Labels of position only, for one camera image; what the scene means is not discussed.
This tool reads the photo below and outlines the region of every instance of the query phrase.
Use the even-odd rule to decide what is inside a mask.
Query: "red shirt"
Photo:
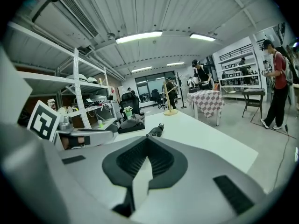
[[[278,77],[275,77],[275,88],[282,89],[286,86],[285,74],[282,73],[282,70],[286,69],[285,59],[280,52],[276,52],[273,56],[274,70],[278,70],[281,74]]]

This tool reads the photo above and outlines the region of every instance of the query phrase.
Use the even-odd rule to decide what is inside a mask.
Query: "checkered tablecloth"
[[[220,91],[204,90],[188,93],[187,98],[189,105],[192,107],[192,102],[194,102],[207,118],[211,117],[216,110],[219,110],[219,116],[221,116],[224,101]]]

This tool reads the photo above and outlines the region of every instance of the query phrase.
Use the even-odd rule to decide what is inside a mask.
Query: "table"
[[[263,97],[265,94],[266,94],[265,89],[259,89],[259,88],[249,88],[242,92],[242,95],[244,95],[244,99],[245,99],[245,103],[246,103],[242,118],[243,118],[244,112],[245,112],[245,110],[247,110],[248,106],[260,108],[261,118],[263,117],[262,103],[263,103]],[[261,99],[260,100],[249,99],[249,95],[260,95]]]
[[[194,108],[194,117],[198,119],[198,110],[196,106],[204,113],[204,115],[209,118],[215,111],[217,111],[217,126],[219,125],[219,120],[221,118],[221,111],[224,106],[224,101],[220,91],[204,90],[198,91],[196,93],[188,93],[187,99],[189,105]]]
[[[144,136],[159,123],[164,124],[161,138],[213,152],[244,173],[248,172],[258,155],[252,148],[180,111],[171,116],[163,113],[146,116],[145,129],[118,134],[114,142]]]

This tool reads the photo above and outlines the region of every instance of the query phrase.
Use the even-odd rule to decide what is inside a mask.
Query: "lamp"
[[[175,62],[175,63],[169,63],[167,64],[167,66],[170,66],[170,65],[182,65],[184,64],[185,62]]]
[[[190,38],[195,38],[195,39],[201,39],[201,40],[205,40],[205,41],[215,41],[216,39],[211,37],[211,36],[206,36],[206,35],[201,35],[201,34],[196,34],[196,33],[192,33],[190,35]]]
[[[154,32],[144,32],[144,33],[138,33],[134,35],[127,35],[123,36],[120,38],[117,38],[115,41],[117,44],[125,43],[125,42],[130,42],[134,40],[139,40],[143,38],[149,38],[149,37],[156,37],[156,36],[161,36],[162,31],[154,31]]]
[[[146,70],[146,69],[151,69],[151,66],[140,68],[140,69],[136,69],[136,70],[132,70],[132,72],[136,72],[136,71],[140,71],[140,70]]]

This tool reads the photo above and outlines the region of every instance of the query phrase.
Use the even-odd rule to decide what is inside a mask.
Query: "white shelving unit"
[[[220,60],[216,66],[216,69],[218,71],[218,76],[221,77],[223,72],[226,74],[233,74],[236,69],[240,69],[242,67],[251,67],[251,70],[256,71],[257,74],[253,75],[246,75],[246,76],[238,76],[238,77],[228,77],[224,79],[219,79],[220,81],[220,91],[223,97],[225,98],[241,98],[244,99],[244,96],[242,95],[242,91],[247,88],[262,88],[261,83],[261,74],[259,69],[259,64],[256,58],[256,54],[254,51],[253,46],[245,46],[246,51],[243,52],[242,48],[240,48],[240,52],[237,54],[234,50],[232,52],[229,52],[228,54],[231,56],[227,59]],[[245,57],[246,61],[245,64],[239,65],[239,62],[241,61],[241,58]],[[233,67],[225,68],[225,66],[235,64]],[[228,84],[228,81],[233,81],[236,79],[242,79],[246,77],[256,77],[258,84]],[[250,99],[260,99],[259,96],[250,96]]]
[[[15,23],[8,23],[7,34],[10,39],[4,41],[4,48],[7,51],[12,63],[27,64],[27,68],[47,71],[55,71],[57,76],[43,75],[33,72],[19,71],[21,77],[33,89],[31,97],[40,96],[61,96],[75,95],[79,110],[69,113],[70,117],[80,115],[85,128],[91,128],[86,112],[101,108],[100,106],[84,107],[82,94],[91,94],[101,89],[106,89],[107,94],[111,94],[109,89],[106,68],[102,69],[97,65],[79,57],[75,48],[71,52],[54,42],[36,34]],[[74,75],[74,79],[59,77],[62,71],[66,75]],[[104,73],[105,85],[92,84],[79,80],[78,75],[93,77]],[[106,129],[116,120],[114,106],[112,107],[113,118],[104,120],[103,128]]]

